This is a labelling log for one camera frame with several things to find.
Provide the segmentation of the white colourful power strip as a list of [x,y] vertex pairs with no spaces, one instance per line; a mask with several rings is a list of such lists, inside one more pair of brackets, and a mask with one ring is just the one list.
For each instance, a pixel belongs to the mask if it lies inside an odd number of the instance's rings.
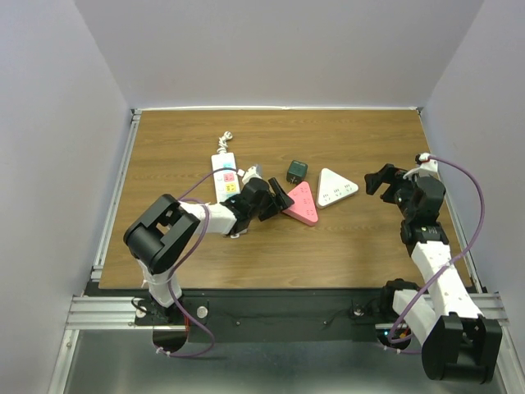
[[240,186],[239,174],[243,176],[244,171],[238,172],[233,153],[214,154],[211,156],[211,163],[217,202],[208,206],[210,210],[208,232],[229,236],[233,239],[239,238],[247,231],[231,231],[234,224],[234,216],[222,203],[241,192],[242,187]]

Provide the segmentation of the pink triangular power socket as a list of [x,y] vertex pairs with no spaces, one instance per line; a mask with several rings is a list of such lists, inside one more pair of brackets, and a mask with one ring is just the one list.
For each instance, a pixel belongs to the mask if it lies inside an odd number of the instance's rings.
[[313,227],[317,224],[318,215],[310,185],[303,181],[287,193],[294,203],[283,211],[284,214]]

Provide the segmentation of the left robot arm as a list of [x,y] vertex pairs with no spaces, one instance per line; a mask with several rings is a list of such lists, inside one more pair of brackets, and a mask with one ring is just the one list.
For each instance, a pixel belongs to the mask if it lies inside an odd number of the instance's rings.
[[294,201],[274,178],[252,178],[239,194],[223,202],[185,202],[161,195],[125,232],[123,241],[137,260],[148,284],[153,313],[164,323],[174,323],[182,315],[182,291],[176,270],[196,250],[187,244],[198,234],[198,242],[208,233],[221,236],[244,234],[251,221],[263,222],[292,207]]

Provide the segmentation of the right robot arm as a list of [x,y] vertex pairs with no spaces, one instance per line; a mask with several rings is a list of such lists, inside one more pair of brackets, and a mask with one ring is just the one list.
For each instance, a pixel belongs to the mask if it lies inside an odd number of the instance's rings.
[[365,175],[366,192],[388,187],[381,200],[395,204],[403,220],[400,237],[425,281],[421,289],[391,281],[377,303],[380,316],[408,326],[422,347],[422,366],[431,380],[488,383],[500,350],[500,324],[484,316],[455,267],[450,243],[438,221],[446,189],[437,161],[424,154],[406,171],[387,163]]

